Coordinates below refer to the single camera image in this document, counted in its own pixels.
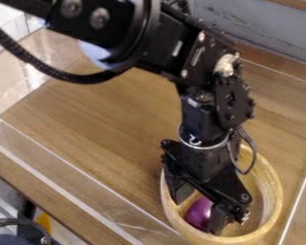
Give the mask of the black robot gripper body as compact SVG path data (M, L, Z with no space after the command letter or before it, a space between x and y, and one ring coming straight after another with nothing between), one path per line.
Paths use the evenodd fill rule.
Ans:
M214 145L207 145L183 126L178 128L178 142L162 140L162 163L164 167L182 169L187 180L214 205L228 208L228 222L242 224L248 218L252 197L244 188L238 174L246 175L252 166L238 166L239 143L244 140L252 145L251 137L242 127L230 130Z

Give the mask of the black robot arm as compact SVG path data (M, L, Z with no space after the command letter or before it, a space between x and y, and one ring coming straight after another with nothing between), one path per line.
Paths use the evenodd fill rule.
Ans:
M190 14L186 0L0 0L43 19L46 27L74 39L98 73L63 72L36 59L0 28L0 45L47 76L76 84L102 83L138 67L167 78L180 99L176 138L163 140L167 193L182 203L192 192L208 200L195 227L219 234L243 223L252 197L239 178L239 145L251 140L242 124L255 102L240 76L231 42Z

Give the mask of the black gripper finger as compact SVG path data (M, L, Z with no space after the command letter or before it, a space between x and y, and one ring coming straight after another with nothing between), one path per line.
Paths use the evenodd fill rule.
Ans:
M180 205L194 193L194 187L190 184L187 177L188 175L182 169L164 167L167 192L175 205Z
M222 229L228 224L230 210L224 205L214 205L210 209L210 219L207 225L207 231L218 235Z

